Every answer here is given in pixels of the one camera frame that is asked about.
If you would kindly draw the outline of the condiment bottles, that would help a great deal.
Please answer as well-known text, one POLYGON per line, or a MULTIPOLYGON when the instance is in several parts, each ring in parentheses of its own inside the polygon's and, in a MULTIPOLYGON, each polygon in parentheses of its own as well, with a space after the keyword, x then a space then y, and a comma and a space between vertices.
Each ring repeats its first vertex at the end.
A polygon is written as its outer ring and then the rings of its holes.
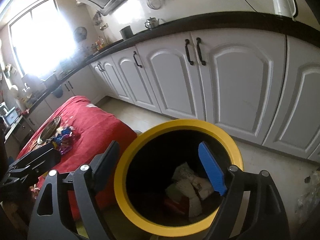
POLYGON ((104 38, 99 36, 98 39, 91 45, 91 48, 93 51, 99 51, 103 49, 105 46, 107 46, 107 42, 104 38))

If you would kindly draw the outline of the blue crumpled wrapper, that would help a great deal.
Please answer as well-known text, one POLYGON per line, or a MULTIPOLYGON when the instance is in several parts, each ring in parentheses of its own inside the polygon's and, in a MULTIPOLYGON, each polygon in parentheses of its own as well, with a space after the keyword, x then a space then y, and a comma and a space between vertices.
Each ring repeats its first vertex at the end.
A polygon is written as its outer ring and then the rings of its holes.
POLYGON ((50 139, 50 142, 61 155, 68 153, 73 148, 74 142, 72 126, 66 126, 60 132, 57 132, 56 135, 50 139))

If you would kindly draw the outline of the blue hanging basket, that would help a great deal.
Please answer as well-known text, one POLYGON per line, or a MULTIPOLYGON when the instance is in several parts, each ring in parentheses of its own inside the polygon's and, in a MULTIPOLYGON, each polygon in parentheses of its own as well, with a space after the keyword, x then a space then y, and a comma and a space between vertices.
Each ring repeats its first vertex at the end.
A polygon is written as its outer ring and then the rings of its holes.
POLYGON ((63 96, 63 88, 61 86, 57 87, 54 91, 52 91, 53 96, 55 96, 57 99, 61 98, 63 96))

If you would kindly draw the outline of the small steel teapot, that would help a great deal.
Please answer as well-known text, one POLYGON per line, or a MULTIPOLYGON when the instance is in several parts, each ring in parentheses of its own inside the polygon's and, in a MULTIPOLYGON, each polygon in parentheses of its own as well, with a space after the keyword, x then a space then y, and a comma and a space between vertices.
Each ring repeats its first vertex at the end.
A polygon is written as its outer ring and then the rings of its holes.
POLYGON ((144 25, 147 29, 155 29, 159 26, 159 18, 150 17, 146 20, 144 25))

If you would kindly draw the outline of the yellow black trash bin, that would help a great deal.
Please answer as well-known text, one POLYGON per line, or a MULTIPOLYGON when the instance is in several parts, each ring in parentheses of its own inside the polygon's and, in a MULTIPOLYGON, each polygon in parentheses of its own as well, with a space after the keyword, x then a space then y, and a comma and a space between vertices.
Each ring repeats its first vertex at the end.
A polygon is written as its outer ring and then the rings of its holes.
POLYGON ((221 128, 197 119, 171 120, 139 135, 120 158, 114 177, 117 203, 138 228, 162 237, 207 230, 221 205, 199 158, 205 143, 223 172, 243 168, 234 140, 221 128))

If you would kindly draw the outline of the dark metal cup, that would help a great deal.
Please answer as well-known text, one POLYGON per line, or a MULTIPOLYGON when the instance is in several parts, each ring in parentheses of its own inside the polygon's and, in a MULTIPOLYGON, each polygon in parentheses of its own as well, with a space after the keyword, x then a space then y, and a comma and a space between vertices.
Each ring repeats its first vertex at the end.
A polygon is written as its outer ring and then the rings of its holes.
POLYGON ((124 41, 128 40, 129 38, 132 38, 134 36, 131 26, 125 26, 123 29, 120 30, 120 34, 122 36, 122 39, 124 41))

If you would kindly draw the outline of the round wall fan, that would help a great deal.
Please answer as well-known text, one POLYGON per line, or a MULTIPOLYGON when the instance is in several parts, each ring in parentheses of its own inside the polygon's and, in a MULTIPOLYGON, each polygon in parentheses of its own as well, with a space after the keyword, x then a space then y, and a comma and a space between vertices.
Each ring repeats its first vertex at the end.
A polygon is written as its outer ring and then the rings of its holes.
POLYGON ((87 38, 87 29, 85 27, 77 27, 73 32, 73 37, 76 42, 81 42, 87 38))

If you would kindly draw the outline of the black countertop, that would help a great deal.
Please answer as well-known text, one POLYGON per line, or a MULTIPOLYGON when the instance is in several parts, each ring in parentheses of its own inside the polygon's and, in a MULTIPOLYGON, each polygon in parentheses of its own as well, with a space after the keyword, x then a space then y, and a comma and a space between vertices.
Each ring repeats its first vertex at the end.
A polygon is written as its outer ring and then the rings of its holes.
POLYGON ((319 47, 319 31, 315 28, 299 21, 274 14, 250 12, 250 11, 224 11, 211 12, 206 14, 193 15, 178 20, 161 24, 152 30, 144 30, 135 34, 127 40, 119 40, 111 45, 106 46, 96 54, 90 55, 80 63, 75 65, 63 79, 56 81, 53 87, 44 91, 39 99, 28 109, 28 113, 22 115, 27 118, 36 109, 36 107, 62 83, 67 81, 75 73, 85 68, 92 62, 98 61, 100 58, 114 54, 118 51, 135 46, 138 43, 153 40, 160 37, 176 35, 179 33, 207 30, 207 29, 256 29, 271 31, 288 36, 298 38, 319 47))

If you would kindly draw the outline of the white printed snack wrapper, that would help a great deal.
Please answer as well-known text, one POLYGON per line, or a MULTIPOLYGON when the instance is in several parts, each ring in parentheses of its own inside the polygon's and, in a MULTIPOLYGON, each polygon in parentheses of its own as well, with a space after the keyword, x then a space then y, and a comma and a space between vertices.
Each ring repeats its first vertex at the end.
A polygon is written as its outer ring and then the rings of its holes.
POLYGON ((202 214, 202 203, 214 193, 210 181, 198 177, 187 163, 176 168, 172 179, 174 183, 166 189, 170 208, 189 218, 202 214))

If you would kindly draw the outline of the white electric kettle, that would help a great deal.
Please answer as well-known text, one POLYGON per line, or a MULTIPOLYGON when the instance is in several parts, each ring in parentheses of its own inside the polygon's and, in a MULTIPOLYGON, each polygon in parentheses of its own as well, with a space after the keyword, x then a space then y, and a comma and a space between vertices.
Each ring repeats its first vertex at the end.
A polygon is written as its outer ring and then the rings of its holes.
POLYGON ((279 16, 289 17, 293 21, 298 15, 298 6, 296 0, 272 0, 274 13, 279 16))

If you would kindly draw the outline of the steel cooking pot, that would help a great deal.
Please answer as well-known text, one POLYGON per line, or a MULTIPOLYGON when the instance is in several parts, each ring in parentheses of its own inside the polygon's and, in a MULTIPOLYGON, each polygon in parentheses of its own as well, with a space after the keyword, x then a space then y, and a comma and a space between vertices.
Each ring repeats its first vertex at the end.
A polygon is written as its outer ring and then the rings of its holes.
POLYGON ((45 85, 47 89, 52 88, 58 83, 58 79, 55 73, 47 77, 46 79, 41 79, 40 80, 42 84, 45 85))

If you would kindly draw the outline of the white lower cabinets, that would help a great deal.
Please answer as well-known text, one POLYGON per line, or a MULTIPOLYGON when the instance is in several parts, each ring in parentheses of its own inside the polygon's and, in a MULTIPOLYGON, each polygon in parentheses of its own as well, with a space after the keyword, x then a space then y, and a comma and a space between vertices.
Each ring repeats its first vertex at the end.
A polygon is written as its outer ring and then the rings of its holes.
POLYGON ((111 48, 78 76, 93 100, 108 95, 173 118, 200 119, 238 139, 319 161, 319 48, 253 29, 212 29, 111 48))

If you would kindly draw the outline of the red floral tablecloth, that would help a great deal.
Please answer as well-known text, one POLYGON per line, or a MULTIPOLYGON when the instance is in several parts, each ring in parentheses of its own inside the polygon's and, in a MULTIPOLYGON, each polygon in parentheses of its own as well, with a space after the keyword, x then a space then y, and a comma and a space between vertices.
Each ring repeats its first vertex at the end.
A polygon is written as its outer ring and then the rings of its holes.
POLYGON ((46 124, 57 116, 61 117, 62 126, 72 126, 77 133, 72 149, 63 154, 60 163, 54 166, 59 173, 72 172, 81 164, 90 163, 94 156, 104 153, 114 140, 119 143, 122 155, 137 137, 134 130, 113 114, 94 106, 85 96, 74 96, 42 124, 20 151, 18 158, 32 150, 46 124))

